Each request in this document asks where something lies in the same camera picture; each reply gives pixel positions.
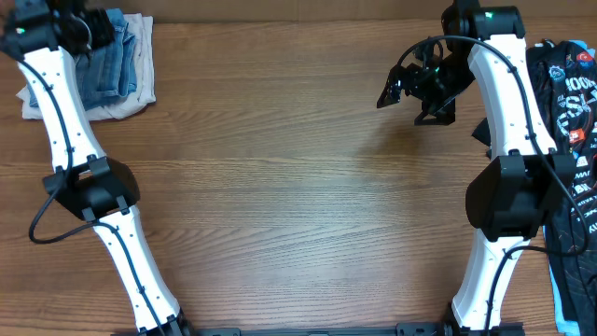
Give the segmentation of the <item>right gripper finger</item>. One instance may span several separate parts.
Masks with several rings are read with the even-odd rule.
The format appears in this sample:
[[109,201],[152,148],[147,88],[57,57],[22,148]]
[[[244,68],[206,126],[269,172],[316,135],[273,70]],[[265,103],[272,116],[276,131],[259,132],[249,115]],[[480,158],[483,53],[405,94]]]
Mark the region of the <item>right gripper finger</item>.
[[422,100],[422,112],[415,118],[415,126],[448,126],[455,122],[455,99],[433,102]]
[[389,105],[398,104],[400,102],[401,92],[403,90],[403,76],[403,67],[393,67],[390,70],[385,85],[382,89],[382,93],[376,104],[378,108],[384,108]]

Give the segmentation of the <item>light blue denim jeans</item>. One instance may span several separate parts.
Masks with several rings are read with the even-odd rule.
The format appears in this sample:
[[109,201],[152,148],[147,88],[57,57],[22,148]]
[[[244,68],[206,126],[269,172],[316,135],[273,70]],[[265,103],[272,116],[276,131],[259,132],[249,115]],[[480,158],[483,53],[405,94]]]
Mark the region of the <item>light blue denim jeans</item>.
[[133,60],[136,34],[119,8],[109,8],[114,41],[89,55],[74,55],[76,84],[86,110],[115,104],[136,91]]

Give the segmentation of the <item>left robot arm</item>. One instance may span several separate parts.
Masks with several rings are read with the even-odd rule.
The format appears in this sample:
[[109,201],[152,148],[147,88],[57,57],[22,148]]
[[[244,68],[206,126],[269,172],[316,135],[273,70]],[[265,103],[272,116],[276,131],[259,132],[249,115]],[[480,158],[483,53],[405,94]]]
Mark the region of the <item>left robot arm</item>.
[[132,305],[139,335],[195,332],[166,286],[144,236],[132,170],[108,157],[91,129],[76,83],[75,56],[115,40],[102,8],[82,1],[18,1],[9,11],[1,50],[15,60],[33,89],[49,138],[53,172],[44,177],[48,198],[82,224],[38,245],[54,244],[92,229],[104,243]]

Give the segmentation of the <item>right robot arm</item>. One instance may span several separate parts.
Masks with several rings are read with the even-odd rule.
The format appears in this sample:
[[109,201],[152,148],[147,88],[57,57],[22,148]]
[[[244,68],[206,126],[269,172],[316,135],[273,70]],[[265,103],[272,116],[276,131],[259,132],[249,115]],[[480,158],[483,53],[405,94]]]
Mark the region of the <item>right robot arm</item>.
[[515,7],[456,1],[442,14],[443,33],[408,50],[390,70],[378,107],[413,96],[416,123],[451,124],[456,97],[477,83],[489,128],[489,165],[469,184],[465,210],[474,240],[465,277],[444,319],[401,323],[400,335],[521,335],[505,324],[501,306],[521,253],[569,198],[572,156],[561,154],[547,131],[526,58],[525,29]]

